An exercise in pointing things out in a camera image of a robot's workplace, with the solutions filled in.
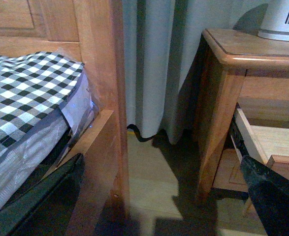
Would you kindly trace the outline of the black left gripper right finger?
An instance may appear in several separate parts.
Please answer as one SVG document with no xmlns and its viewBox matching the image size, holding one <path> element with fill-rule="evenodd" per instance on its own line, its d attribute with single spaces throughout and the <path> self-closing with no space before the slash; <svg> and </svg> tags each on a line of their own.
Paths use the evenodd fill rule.
<svg viewBox="0 0 289 236">
<path fill-rule="evenodd" d="M 247 155 L 240 167 L 266 233 L 289 236 L 289 180 Z"/>
</svg>

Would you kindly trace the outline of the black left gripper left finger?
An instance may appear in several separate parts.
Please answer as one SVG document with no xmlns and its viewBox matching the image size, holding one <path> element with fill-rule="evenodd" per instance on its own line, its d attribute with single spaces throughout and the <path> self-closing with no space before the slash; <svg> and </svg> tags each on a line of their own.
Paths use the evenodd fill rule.
<svg viewBox="0 0 289 236">
<path fill-rule="evenodd" d="M 0 210 L 0 236 L 65 235 L 84 168 L 79 153 Z"/>
</svg>

